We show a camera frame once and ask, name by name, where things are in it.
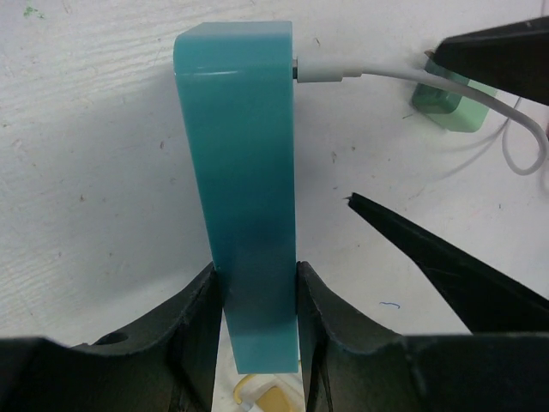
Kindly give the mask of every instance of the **white cable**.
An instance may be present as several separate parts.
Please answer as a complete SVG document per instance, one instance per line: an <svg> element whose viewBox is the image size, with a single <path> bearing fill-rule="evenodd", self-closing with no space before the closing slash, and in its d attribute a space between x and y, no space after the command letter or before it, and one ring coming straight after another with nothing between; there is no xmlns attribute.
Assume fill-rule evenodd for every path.
<svg viewBox="0 0 549 412"><path fill-rule="evenodd" d="M431 75L423 70L400 69L380 64L370 64L359 60L346 58L298 58L298 82L341 82L344 77L361 77L362 75L386 76L396 79L409 80L411 82L423 83L427 86L439 88L447 92L460 94L471 100L488 106L492 110L503 114L506 118L516 121L528 129L535 137L540 152L538 158L531 167L519 168L510 158L507 149L506 137L504 138L504 158L513 172L526 176L537 171L547 157L549 141L546 133L530 117L513 107L507 106L502 101L483 93L476 88L470 88L460 83L452 82L443 77Z"/></svg>

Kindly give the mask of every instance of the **yellow cable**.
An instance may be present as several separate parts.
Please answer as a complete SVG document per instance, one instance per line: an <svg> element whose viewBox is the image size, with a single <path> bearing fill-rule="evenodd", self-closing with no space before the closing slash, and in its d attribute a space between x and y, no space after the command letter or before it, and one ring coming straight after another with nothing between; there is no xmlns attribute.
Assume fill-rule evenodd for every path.
<svg viewBox="0 0 549 412"><path fill-rule="evenodd" d="M232 398L234 399L234 402L237 403L237 405L240 405L242 403L242 398L240 397L240 391L242 390L244 385L246 385L255 377L256 377L255 373L252 373L251 375L246 375L242 379L240 379L240 382L238 382L237 385L234 387L234 390L232 391Z"/></svg>

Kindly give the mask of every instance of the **teal box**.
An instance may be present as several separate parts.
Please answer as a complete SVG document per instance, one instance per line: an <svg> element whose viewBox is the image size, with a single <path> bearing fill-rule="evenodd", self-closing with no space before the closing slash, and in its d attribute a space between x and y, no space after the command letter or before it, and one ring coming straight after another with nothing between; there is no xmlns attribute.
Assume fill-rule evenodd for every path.
<svg viewBox="0 0 549 412"><path fill-rule="evenodd" d="M425 71L476 88L490 96L497 90L467 79L428 60ZM418 84L412 104L428 118L447 130L472 133L480 129L488 114L488 107L459 94Z"/></svg>
<svg viewBox="0 0 549 412"><path fill-rule="evenodd" d="M239 373L298 369L292 25L203 23L173 66Z"/></svg>

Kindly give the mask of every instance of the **white table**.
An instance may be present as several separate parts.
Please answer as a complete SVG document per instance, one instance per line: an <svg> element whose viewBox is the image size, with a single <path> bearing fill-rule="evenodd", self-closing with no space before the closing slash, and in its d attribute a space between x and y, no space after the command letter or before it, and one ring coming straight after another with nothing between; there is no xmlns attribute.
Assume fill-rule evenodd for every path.
<svg viewBox="0 0 549 412"><path fill-rule="evenodd" d="M0 4L0 333L66 344L148 312L210 260L173 80L177 34L202 21L290 20L298 54L418 64L446 36L540 13L539 0L29 1L27 13L23 1ZM547 295L549 177L513 174L499 142L452 173L503 120L491 112L476 135L446 133L407 117L413 87L296 85L299 259L389 328L463 332L342 198L366 195ZM522 110L546 125L546 107ZM511 133L526 166L534 139ZM225 329L218 378L214 409L230 410Z"/></svg>

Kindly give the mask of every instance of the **blue mark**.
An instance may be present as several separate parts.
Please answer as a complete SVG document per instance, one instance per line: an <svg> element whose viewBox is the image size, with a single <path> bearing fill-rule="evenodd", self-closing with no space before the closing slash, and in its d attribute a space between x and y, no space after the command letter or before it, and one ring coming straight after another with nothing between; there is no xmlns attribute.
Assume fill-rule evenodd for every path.
<svg viewBox="0 0 549 412"><path fill-rule="evenodd" d="M379 302L380 305L392 305L392 306L396 306L397 309L400 309L401 306L398 304L398 303L393 303L393 302Z"/></svg>

